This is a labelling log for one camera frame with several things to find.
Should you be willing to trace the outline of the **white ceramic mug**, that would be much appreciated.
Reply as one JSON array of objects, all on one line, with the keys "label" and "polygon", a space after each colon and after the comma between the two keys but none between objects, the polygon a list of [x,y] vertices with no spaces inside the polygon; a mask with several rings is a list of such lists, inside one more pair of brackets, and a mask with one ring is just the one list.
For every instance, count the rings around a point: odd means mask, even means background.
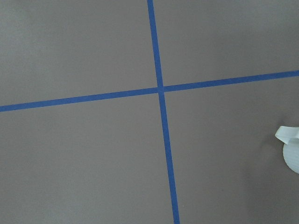
[{"label": "white ceramic mug", "polygon": [[299,173],[299,128],[281,126],[275,137],[283,142],[283,158],[287,166]]}]

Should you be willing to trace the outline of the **brown paper table cover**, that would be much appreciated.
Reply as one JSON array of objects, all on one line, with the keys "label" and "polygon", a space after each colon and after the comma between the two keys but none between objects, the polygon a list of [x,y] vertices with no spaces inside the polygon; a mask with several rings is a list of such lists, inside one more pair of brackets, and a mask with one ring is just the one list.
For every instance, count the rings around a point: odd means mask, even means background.
[{"label": "brown paper table cover", "polygon": [[3,0],[3,224],[296,224],[296,0]]}]

